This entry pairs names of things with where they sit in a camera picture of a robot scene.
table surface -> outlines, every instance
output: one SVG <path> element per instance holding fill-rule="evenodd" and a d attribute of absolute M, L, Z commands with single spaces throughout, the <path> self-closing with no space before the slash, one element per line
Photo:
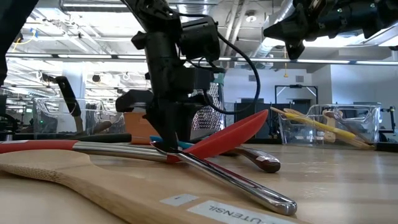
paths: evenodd
<path fill-rule="evenodd" d="M 210 160 L 295 200 L 298 204 L 295 217 L 299 220 L 398 223 L 398 154 L 291 146 L 251 147 L 279 158 L 281 170 L 276 174 L 264 173 L 240 156 Z M 91 160 L 102 168 L 168 187 L 220 199 L 235 194 L 183 163 L 170 165 L 107 156 L 91 156 Z M 124 222 L 66 187 L 0 172 L 0 223 Z"/>

wall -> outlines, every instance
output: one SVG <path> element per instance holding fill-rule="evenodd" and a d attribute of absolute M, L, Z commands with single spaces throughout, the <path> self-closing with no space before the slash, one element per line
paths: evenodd
<path fill-rule="evenodd" d="M 326 65 L 312 73 L 312 85 L 318 87 L 319 104 L 332 103 L 330 65 Z"/>
<path fill-rule="evenodd" d="M 304 76 L 304 83 L 301 85 L 311 85 L 311 74 L 302 69 L 287 70 L 288 78 L 285 78 L 285 70 L 277 72 L 273 70 L 258 70 L 261 81 L 260 98 L 265 103 L 275 103 L 275 85 L 294 85 L 296 75 Z M 253 71 L 230 68 L 228 69 L 224 79 L 224 101 L 227 103 L 240 102 L 241 98 L 254 98 L 256 93 L 256 82 L 249 82 L 249 75 L 253 75 Z M 315 99 L 315 97 L 305 88 L 290 89 L 286 88 L 279 96 L 278 103 L 288 103 L 291 99 Z"/>
<path fill-rule="evenodd" d="M 332 65 L 332 100 L 334 103 L 380 102 L 383 108 L 398 107 L 397 70 L 387 66 Z M 381 125 L 391 128 L 389 114 L 383 113 L 382 119 Z"/>

black knife handle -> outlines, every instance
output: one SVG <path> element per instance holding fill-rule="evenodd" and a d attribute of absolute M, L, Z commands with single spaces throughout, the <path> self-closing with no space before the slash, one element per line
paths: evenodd
<path fill-rule="evenodd" d="M 69 113 L 74 117 L 80 116 L 81 115 L 80 106 L 76 100 L 75 94 L 73 93 L 68 78 L 59 76 L 55 77 L 55 81 L 57 81 L 58 86 L 61 89 L 62 96 L 68 106 Z"/>

metal handle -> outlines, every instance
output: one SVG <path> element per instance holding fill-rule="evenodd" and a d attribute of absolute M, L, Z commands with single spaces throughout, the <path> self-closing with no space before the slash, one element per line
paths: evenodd
<path fill-rule="evenodd" d="M 166 162 L 167 157 L 155 149 L 125 146 L 120 144 L 108 144 L 99 142 L 77 142 L 73 150 L 92 155 L 116 156 L 132 159 L 144 159 L 148 161 Z"/>
<path fill-rule="evenodd" d="M 222 168 L 212 162 L 202 160 L 196 156 L 179 152 L 174 154 L 182 161 L 202 170 L 208 175 L 240 190 L 251 199 L 257 201 L 273 212 L 282 215 L 293 215 L 297 211 L 297 204 L 286 196 L 281 195 L 267 187 L 246 179 L 228 169 Z"/>

clear plastic bin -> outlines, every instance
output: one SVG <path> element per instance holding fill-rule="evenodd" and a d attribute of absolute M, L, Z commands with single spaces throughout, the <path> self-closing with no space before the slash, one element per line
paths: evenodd
<path fill-rule="evenodd" d="M 69 112 L 63 98 L 34 98 L 35 138 L 37 139 L 37 135 L 48 135 L 46 138 L 51 139 L 51 135 L 60 137 L 125 132 L 124 118 L 121 113 L 106 110 L 100 100 L 76 99 L 76 101 L 81 110 L 82 133 L 77 131 L 76 118 Z M 100 128 L 101 131 L 98 131 L 98 127 L 104 122 L 108 124 L 112 122 L 112 125 L 104 130 Z"/>
<path fill-rule="evenodd" d="M 295 118 L 280 114 L 282 143 L 322 148 L 374 149 L 372 143 L 379 138 L 380 109 L 376 105 L 313 105 L 307 114 L 296 113 L 298 116 Z M 339 132 L 334 132 L 336 129 L 327 130 L 323 124 L 337 128 Z"/>

